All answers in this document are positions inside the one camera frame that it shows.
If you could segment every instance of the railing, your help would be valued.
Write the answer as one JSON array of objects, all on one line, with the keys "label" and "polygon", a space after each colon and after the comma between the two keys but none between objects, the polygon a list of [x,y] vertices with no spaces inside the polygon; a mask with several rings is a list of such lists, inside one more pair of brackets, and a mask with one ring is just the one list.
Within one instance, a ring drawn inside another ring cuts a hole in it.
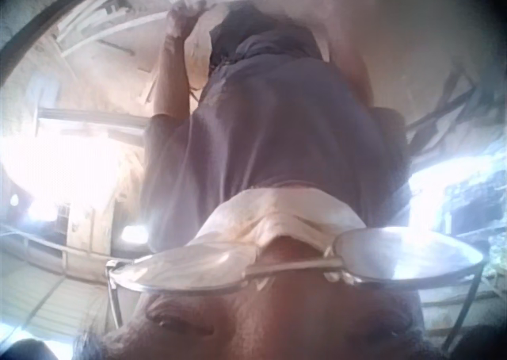
[{"label": "railing", "polygon": [[110,259],[115,259],[119,261],[128,261],[127,259],[119,259],[116,257],[111,257],[109,255],[104,255],[102,253],[96,253],[93,251],[86,251],[83,249],[78,249],[77,247],[68,247],[67,245],[60,245],[58,243],[52,243],[51,241],[47,241],[46,239],[41,239],[40,237],[33,235],[32,233],[26,233],[11,227],[7,224],[0,224],[0,239],[7,236],[18,236],[23,239],[23,246],[25,248],[25,258],[29,257],[29,242],[33,241],[34,243],[38,243],[45,247],[50,247],[52,249],[56,249],[62,252],[62,268],[63,273],[67,272],[68,266],[68,255],[77,255],[80,257],[85,257],[89,259],[100,259],[104,262],[109,261]]}]

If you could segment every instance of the eyeglasses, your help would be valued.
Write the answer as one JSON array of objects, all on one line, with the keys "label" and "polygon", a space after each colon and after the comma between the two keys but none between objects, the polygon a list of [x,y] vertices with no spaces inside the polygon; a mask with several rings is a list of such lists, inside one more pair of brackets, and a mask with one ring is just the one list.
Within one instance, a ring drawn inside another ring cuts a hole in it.
[{"label": "eyeglasses", "polygon": [[313,270],[329,281],[356,287],[428,289],[482,273],[486,261],[467,243],[411,228],[345,232],[322,258],[307,261],[262,265],[255,263],[258,253],[254,245],[198,243],[132,262],[109,261],[106,277],[116,327],[123,324],[118,286],[146,293],[216,295],[233,293],[254,280]]}]

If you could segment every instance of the eye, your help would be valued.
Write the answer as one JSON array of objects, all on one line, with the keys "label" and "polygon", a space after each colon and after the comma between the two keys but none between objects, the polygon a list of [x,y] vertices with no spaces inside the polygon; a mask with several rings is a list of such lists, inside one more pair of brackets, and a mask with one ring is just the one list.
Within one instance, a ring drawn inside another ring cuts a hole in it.
[{"label": "eye", "polygon": [[162,296],[155,297],[147,306],[146,318],[178,335],[209,336],[214,332],[195,308]]},{"label": "eye", "polygon": [[365,343],[375,346],[403,336],[409,329],[410,325],[400,326],[394,322],[383,321],[371,326],[364,334],[363,340]]},{"label": "eye", "polygon": [[147,319],[158,326],[179,335],[213,335],[212,328],[191,324],[190,322],[176,316],[151,316],[151,314],[147,313]]},{"label": "eye", "polygon": [[360,330],[353,334],[353,340],[369,347],[378,346],[403,338],[412,326],[410,315],[393,311],[377,312],[361,322]]}]

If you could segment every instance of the man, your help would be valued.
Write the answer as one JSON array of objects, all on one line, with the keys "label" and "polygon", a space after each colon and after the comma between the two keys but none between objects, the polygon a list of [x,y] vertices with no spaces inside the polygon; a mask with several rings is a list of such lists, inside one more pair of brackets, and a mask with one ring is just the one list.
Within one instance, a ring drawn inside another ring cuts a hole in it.
[{"label": "man", "polygon": [[[184,42],[197,15],[180,7],[168,17],[141,200],[152,251],[217,239],[256,244],[259,263],[280,263],[322,257],[351,228],[403,224],[403,120],[372,107],[359,56],[330,33],[325,63],[308,29],[233,5],[212,31],[209,82],[191,115]],[[441,358],[422,332],[416,293],[288,273],[213,297],[145,294],[101,353]]]}]

